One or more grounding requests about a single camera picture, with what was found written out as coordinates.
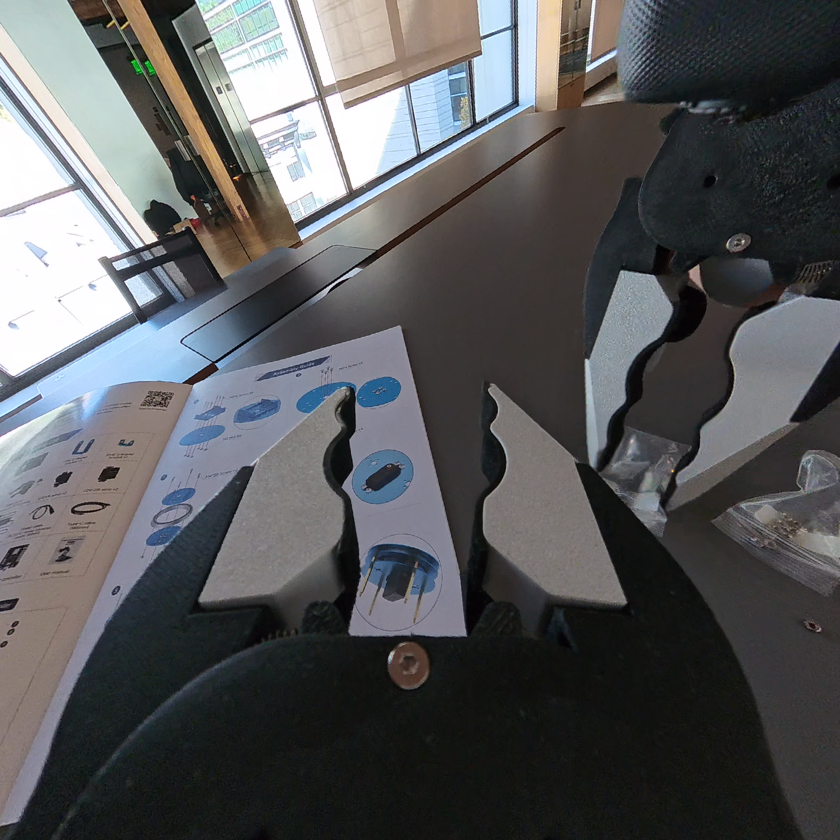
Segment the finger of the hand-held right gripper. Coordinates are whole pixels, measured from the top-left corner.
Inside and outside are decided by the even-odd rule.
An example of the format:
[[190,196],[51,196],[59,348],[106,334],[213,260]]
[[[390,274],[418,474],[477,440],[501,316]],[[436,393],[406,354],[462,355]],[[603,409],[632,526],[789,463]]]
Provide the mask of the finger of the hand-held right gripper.
[[794,297],[738,326],[728,350],[731,390],[699,430],[690,462],[664,499],[668,511],[697,499],[820,411],[837,395],[817,381],[839,341],[839,302]]
[[643,393],[645,367],[667,343],[689,337],[707,296],[687,275],[591,268],[584,288],[585,428],[589,464],[603,469]]

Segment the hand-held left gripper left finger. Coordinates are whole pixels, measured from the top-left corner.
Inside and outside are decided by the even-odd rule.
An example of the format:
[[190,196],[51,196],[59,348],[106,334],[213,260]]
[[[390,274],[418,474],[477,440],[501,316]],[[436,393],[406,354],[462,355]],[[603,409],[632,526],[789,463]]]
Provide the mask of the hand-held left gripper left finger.
[[201,607],[264,606],[291,629],[309,604],[355,594],[358,540],[342,489],[353,432],[354,391],[344,386],[258,459]]

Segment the beige roller blind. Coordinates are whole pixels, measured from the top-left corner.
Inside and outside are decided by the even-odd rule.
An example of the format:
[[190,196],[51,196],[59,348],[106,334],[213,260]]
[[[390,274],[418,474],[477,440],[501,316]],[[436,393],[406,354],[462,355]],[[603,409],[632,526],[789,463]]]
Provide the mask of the beige roller blind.
[[345,108],[478,56],[477,1],[316,1]]

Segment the dark wooden chair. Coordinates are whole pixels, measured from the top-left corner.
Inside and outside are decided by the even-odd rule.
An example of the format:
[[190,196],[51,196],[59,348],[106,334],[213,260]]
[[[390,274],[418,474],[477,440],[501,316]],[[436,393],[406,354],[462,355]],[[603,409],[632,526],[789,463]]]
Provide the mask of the dark wooden chair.
[[[225,288],[212,260],[198,240],[193,227],[168,234],[114,257],[101,257],[100,266],[128,303],[138,323],[151,314],[198,293]],[[149,281],[155,292],[152,302],[140,303],[129,281],[140,277]]]

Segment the large window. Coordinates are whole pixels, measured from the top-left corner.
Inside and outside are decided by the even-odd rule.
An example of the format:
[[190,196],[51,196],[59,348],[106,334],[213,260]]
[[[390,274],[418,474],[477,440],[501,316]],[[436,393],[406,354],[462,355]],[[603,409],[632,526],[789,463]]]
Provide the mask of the large window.
[[137,322],[100,258],[140,240],[4,60],[1,101],[6,396]]
[[291,219],[319,215],[518,104],[518,9],[478,1],[481,52],[350,108],[315,2],[196,2],[196,60]]

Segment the black backpack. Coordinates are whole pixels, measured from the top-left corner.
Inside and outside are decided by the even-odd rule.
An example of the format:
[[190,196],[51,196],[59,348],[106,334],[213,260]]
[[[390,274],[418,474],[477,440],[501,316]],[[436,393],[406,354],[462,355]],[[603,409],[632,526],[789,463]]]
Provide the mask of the black backpack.
[[157,238],[168,235],[182,221],[182,217],[172,206],[154,199],[150,201],[142,216]]

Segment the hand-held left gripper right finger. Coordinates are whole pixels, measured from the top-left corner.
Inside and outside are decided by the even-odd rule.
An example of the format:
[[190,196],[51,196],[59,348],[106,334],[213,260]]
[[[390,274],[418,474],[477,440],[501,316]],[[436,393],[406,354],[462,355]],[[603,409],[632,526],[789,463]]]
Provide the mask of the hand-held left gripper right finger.
[[556,607],[620,609],[627,597],[575,458],[497,385],[483,392],[481,468],[467,571],[467,616],[487,600],[517,607],[544,635]]

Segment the small clear plastic zip bag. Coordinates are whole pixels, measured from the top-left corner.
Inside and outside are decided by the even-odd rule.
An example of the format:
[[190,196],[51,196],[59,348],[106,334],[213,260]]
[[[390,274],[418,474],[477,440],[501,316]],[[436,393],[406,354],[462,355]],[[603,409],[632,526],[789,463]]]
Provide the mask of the small clear plastic zip bag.
[[628,427],[600,475],[656,537],[665,532],[667,513],[661,497],[689,447]]

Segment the clear plastic bag with parts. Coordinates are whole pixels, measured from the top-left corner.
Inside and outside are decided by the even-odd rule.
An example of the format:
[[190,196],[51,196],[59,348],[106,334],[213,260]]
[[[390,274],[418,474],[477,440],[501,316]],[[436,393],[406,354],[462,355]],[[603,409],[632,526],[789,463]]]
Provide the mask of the clear plastic bag with parts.
[[839,459],[807,451],[797,490],[736,504],[714,525],[754,557],[820,595],[839,583]]

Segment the assembly guide booklet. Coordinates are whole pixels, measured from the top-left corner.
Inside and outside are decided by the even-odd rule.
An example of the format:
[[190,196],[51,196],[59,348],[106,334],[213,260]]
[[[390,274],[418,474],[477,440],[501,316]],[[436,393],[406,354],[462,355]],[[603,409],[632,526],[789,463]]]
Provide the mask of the assembly guide booklet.
[[128,592],[210,500],[355,396],[352,635],[464,636],[459,568],[399,327],[198,385],[111,385],[2,436],[2,824]]

